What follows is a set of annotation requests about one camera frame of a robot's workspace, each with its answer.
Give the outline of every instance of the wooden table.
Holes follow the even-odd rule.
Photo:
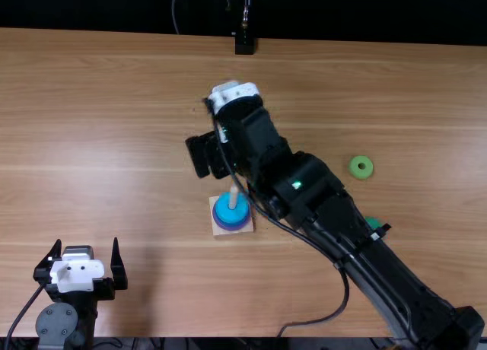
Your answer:
[[[212,86],[255,82],[293,149],[325,160],[387,242],[439,295],[487,318],[487,49],[0,30],[0,333],[61,238],[90,244],[110,274],[113,237],[129,290],[100,302],[97,336],[274,336],[342,298],[336,270],[257,218],[215,239],[185,138],[210,130]],[[367,181],[347,172],[366,154]],[[16,330],[35,335],[42,294]],[[387,336],[353,285],[332,323],[293,336]]]

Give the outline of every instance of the black cable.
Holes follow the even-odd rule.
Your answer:
[[[347,275],[345,274],[345,270],[342,268],[338,269],[338,272],[340,273],[340,276],[342,277],[343,280],[343,299],[342,303],[334,310],[331,314],[328,316],[322,317],[322,318],[316,318],[315,320],[309,320],[309,321],[303,321],[303,322],[291,322],[291,323],[286,323],[282,328],[281,331],[279,331],[279,334],[277,337],[282,337],[282,334],[288,327],[297,327],[297,326],[306,326],[306,325],[315,325],[317,323],[325,323],[328,321],[331,321],[335,318],[337,318],[342,312],[346,309],[347,303],[349,302],[349,297],[350,297],[350,287],[349,287],[349,281],[347,279]]]
[[[371,340],[371,344],[374,348],[380,348],[379,345],[375,342],[374,339],[372,339],[371,337],[368,338],[369,340]]]
[[[22,317],[25,315],[29,307],[32,305],[32,303],[39,297],[39,294],[43,289],[46,287],[46,283],[43,283],[39,285],[39,288],[36,289],[36,291],[32,294],[32,297],[30,297],[30,300],[25,304],[24,308],[22,308],[21,312],[18,314],[17,318],[14,320],[12,323],[12,326],[10,327],[7,337],[5,338],[5,344],[4,344],[4,350],[9,350],[8,346],[10,345],[10,340],[12,338],[12,335],[14,333],[15,327],[17,327],[18,323],[22,320]]]
[[[116,348],[122,348],[123,347],[123,343],[116,337],[112,337],[113,340],[117,341],[118,344],[114,344],[113,342],[110,342],[110,341],[102,341],[102,342],[98,342],[97,344],[93,345],[92,348],[97,348],[98,346],[102,346],[102,345],[112,345]]]
[[[221,143],[220,139],[220,132],[218,131],[218,123],[215,118],[215,114],[211,112],[212,115],[212,122],[213,122],[213,129],[215,130],[215,136],[217,139],[218,143],[218,149],[220,150],[220,155],[221,159],[223,160],[223,163],[227,169],[227,172],[230,174],[231,179],[233,180],[234,184],[238,187],[240,192],[245,196],[247,201],[261,214],[263,215],[269,222],[273,223],[277,227],[281,228],[282,230],[292,234],[294,237],[299,238],[300,240],[303,240],[305,243],[313,247],[315,250],[317,250],[319,253],[324,255],[329,261],[333,263],[333,260],[331,256],[320,246],[318,246],[317,243],[314,241],[310,240],[308,237],[304,236],[303,234],[300,234],[299,232],[293,230],[292,228],[286,226],[285,224],[282,224],[281,222],[277,221],[273,217],[269,215],[263,208],[261,208],[256,201],[253,199],[253,197],[250,196],[250,194],[245,190],[244,186],[242,183],[239,181],[237,176],[235,175],[235,172],[232,170],[230,164],[228,163],[227,157],[225,156],[224,150],[223,150],[223,144]],[[331,314],[328,316],[322,317],[322,318],[317,318],[315,320],[309,320],[309,321],[303,321],[303,322],[291,322],[285,324],[281,330],[279,331],[279,334],[277,335],[278,338],[282,336],[284,331],[288,327],[295,327],[295,326],[306,326],[306,325],[313,325],[317,323],[324,323],[330,320],[333,320],[337,318],[347,307],[347,304],[349,302],[349,297],[350,297],[350,287],[349,287],[349,280],[347,279],[347,275],[345,273],[345,270],[343,268],[338,268],[338,272],[340,273],[340,277],[342,278],[343,281],[343,299],[342,303],[336,308],[335,311],[333,311]]]
[[[154,346],[154,348],[155,348],[155,349],[159,349],[159,348],[161,348],[160,346],[157,346],[157,345],[155,344],[155,341],[154,341],[154,339],[153,339],[153,338],[149,337],[149,340],[151,340],[151,342],[152,342],[152,346]]]
[[[179,34],[180,29],[177,26],[177,22],[176,22],[176,9],[175,8],[176,8],[176,0],[171,0],[171,2],[170,2],[170,14],[171,14],[171,17],[173,19],[174,31],[176,32],[176,34]]]

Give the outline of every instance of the blue ring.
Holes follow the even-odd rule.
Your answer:
[[[250,219],[250,207],[245,196],[239,192],[237,205],[228,208],[230,193],[224,192],[213,206],[213,218],[218,226],[227,231],[240,230]]]

